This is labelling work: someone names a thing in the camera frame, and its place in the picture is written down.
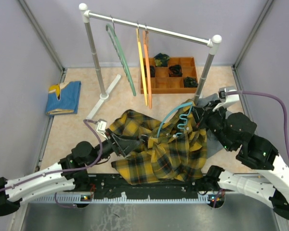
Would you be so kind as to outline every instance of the plaid shirt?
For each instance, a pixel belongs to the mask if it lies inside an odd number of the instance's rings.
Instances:
[[[188,129],[179,137],[181,130],[179,115],[189,106],[181,108],[168,123],[162,126],[157,137],[160,121],[133,110],[127,110],[110,125],[117,135],[139,137],[145,134],[148,143],[143,143],[125,159],[111,163],[129,184],[154,183],[160,180],[181,181],[199,179],[201,168],[207,158],[207,135],[205,129],[198,130],[192,113],[187,117]]]

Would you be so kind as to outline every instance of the gray wall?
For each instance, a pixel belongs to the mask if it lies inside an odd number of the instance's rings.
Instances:
[[[289,121],[289,0],[275,1],[238,72],[244,90],[281,98]],[[257,96],[247,99],[259,135],[270,140],[288,163],[281,107],[271,99]]]
[[[78,10],[82,2],[95,13],[138,21],[178,33],[211,38],[223,37],[215,65],[233,64],[266,0],[26,0],[65,67],[92,66],[85,28]],[[91,19],[92,31],[102,65],[119,60],[105,31],[106,22]],[[130,65],[138,65],[135,29],[116,25]],[[208,48],[158,34],[150,34],[150,56],[164,52],[170,56],[194,56],[204,64]]]
[[[47,122],[48,87],[59,77],[17,1],[0,1],[0,177],[32,173]],[[10,218],[0,218],[0,231]]]

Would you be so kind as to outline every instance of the clothes rack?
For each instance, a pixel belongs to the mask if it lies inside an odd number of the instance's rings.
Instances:
[[[195,43],[206,45],[207,47],[209,47],[210,48],[209,54],[208,54],[206,63],[204,65],[203,72],[201,74],[201,78],[199,80],[198,88],[197,88],[195,95],[194,95],[194,102],[195,102],[195,104],[197,103],[198,99],[200,98],[200,94],[201,94],[202,88],[204,86],[204,83],[207,79],[208,72],[210,70],[214,56],[217,53],[217,50],[218,50],[220,43],[222,42],[222,37],[220,35],[214,35],[211,39],[197,38],[197,37],[193,37],[193,36],[189,36],[189,35],[184,35],[184,34],[172,32],[172,31],[168,31],[168,30],[163,30],[163,29],[159,29],[159,28],[155,28],[155,27],[151,27],[151,26],[147,26],[147,25],[142,25],[142,24],[138,24],[138,23],[133,23],[133,22],[124,21],[121,19],[105,16],[105,15],[92,13],[90,10],[88,10],[88,6],[85,3],[81,3],[79,5],[79,9],[81,11],[82,20],[85,24],[85,28],[86,28],[86,32],[87,32],[88,40],[89,40],[89,45],[90,45],[90,49],[92,52],[92,58],[93,58],[93,62],[94,62],[94,66],[95,66],[95,70],[96,70],[96,74],[97,74],[97,79],[98,79],[98,82],[99,82],[99,85],[101,88],[100,100],[95,105],[95,107],[92,109],[92,111],[89,113],[87,118],[92,119],[94,117],[94,115],[97,113],[99,108],[102,106],[103,102],[109,98],[110,92],[114,89],[114,87],[117,85],[117,83],[119,82],[119,80],[121,78],[120,75],[117,75],[117,77],[110,84],[108,89],[105,90],[104,83],[103,83],[103,77],[102,77],[102,73],[101,73],[101,67],[99,65],[97,52],[96,52],[96,48],[95,48],[95,44],[94,44],[94,40],[93,40],[92,31],[91,31],[90,18],[95,18],[95,19],[100,19],[100,20],[104,20],[107,22],[112,22],[113,25],[115,23],[117,23],[117,24],[121,24],[124,26],[140,28],[142,30],[146,30],[146,31],[174,37],[177,39],[183,39],[183,40],[187,40],[190,42],[195,42]]]

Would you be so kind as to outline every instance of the blue towel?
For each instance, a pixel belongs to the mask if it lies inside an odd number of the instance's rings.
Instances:
[[[80,81],[52,85],[49,88],[46,114],[77,114],[80,87]]]

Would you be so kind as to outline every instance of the wooden box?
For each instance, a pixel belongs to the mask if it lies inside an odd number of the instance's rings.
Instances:
[[[195,59],[193,57],[171,57],[168,67],[156,67],[154,58],[149,58],[150,65],[155,68],[155,77],[151,77],[152,94],[195,93],[197,88],[185,88],[183,80],[186,77],[197,79]],[[182,68],[182,77],[169,77],[169,67],[179,64]],[[142,79],[140,79],[140,92],[144,93]]]

